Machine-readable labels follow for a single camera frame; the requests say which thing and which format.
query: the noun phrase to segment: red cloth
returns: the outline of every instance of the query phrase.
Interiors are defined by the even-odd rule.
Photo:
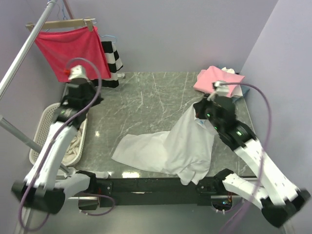
[[[96,27],[92,32],[88,27],[69,32],[40,32],[35,42],[48,60],[59,82],[68,82],[68,76],[64,72],[65,65],[70,59],[76,57],[85,58],[94,63],[102,79],[111,77]],[[98,78],[92,66],[82,60],[73,62],[71,67],[79,64],[85,67],[89,79]]]

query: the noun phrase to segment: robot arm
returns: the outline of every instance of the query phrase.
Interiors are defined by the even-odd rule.
[[[197,117],[207,119],[217,130],[221,140],[230,147],[259,177],[259,168],[263,148],[254,132],[236,119],[235,105],[226,95],[226,85],[214,84],[216,92],[212,97],[205,95],[195,103]],[[263,152],[264,165],[259,187],[252,203],[261,209],[264,217],[275,227],[282,226],[295,215],[310,199],[307,190],[299,189],[291,183],[278,167]],[[214,187],[219,191],[229,191],[249,200],[253,195],[254,185],[225,169],[214,176]]]
[[[80,65],[71,69],[69,80],[68,95],[64,96],[60,106],[54,112],[47,140],[36,163],[23,182],[15,182],[12,186],[12,192],[19,200],[21,200],[30,181],[34,178],[53,135],[70,117],[86,107],[96,93],[93,84],[86,77],[85,69]],[[102,100],[101,97],[98,97],[93,105],[99,104]],[[66,150],[85,120],[87,112],[74,118],[59,134],[34,186],[27,195],[25,207],[56,214],[61,210],[67,198],[82,191],[97,192],[96,175],[91,172],[72,171],[68,178],[56,182],[59,166]]]

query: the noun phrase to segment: pink towel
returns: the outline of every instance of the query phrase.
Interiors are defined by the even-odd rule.
[[[68,82],[68,76],[64,73],[65,65],[70,59],[76,57],[85,58],[94,63],[102,79],[111,77],[96,27],[93,27],[92,32],[88,27],[69,32],[40,32],[36,38],[36,44],[48,60],[59,82]],[[85,67],[89,79],[98,78],[94,69],[82,60],[73,62],[71,67],[78,64]]]
[[[195,90],[211,94],[214,91],[212,83],[218,80],[223,80],[225,82],[241,82],[244,77],[245,76],[224,72],[215,66],[210,66],[207,70],[200,71],[197,76],[197,82],[193,87]],[[236,86],[237,85],[229,85],[230,91],[227,97],[231,97]]]

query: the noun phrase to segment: marble table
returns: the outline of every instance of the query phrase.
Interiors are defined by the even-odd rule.
[[[111,159],[120,140],[127,134],[169,131],[189,106],[203,94],[193,89],[197,72],[126,73],[115,89],[102,88],[104,101],[90,109],[79,170],[105,171],[112,178],[176,177],[146,172]],[[240,121],[252,128],[246,102],[236,102]],[[239,176],[254,176],[251,169],[219,138],[215,137],[211,167],[207,176],[224,168]]]

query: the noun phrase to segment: white basket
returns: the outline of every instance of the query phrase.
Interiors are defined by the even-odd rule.
[[[34,142],[40,145],[41,147],[44,145],[48,134],[49,134],[49,129],[50,125],[52,123],[52,117],[54,111],[59,107],[59,103],[54,103],[43,111],[41,115],[40,122],[38,124]],[[62,162],[65,166],[72,166],[75,165],[76,163],[79,162],[81,159],[81,154],[82,154],[82,149],[83,149],[83,144],[84,144],[84,139],[86,137],[86,127],[87,127],[87,121],[88,121],[88,116],[86,117],[85,121],[81,124],[82,128],[82,134],[81,134],[81,140],[80,140],[80,145],[79,145],[79,150],[78,150],[78,155],[76,157],[69,161],[69,162]],[[29,160],[32,164],[35,164],[39,154],[35,152],[34,150],[30,150],[29,152]]]

